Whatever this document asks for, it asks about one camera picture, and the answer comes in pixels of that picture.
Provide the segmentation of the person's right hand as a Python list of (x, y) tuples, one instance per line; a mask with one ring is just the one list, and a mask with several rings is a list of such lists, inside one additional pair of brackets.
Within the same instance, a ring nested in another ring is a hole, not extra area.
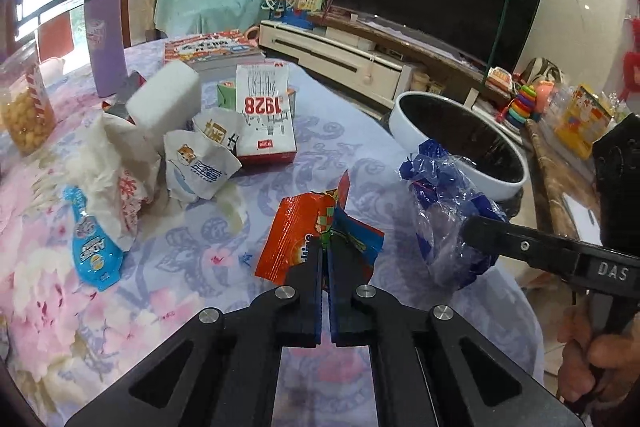
[(565, 401), (594, 392), (599, 402), (618, 404), (639, 378), (639, 315), (623, 334), (595, 336), (586, 307), (570, 307), (558, 341), (564, 345), (558, 389)]

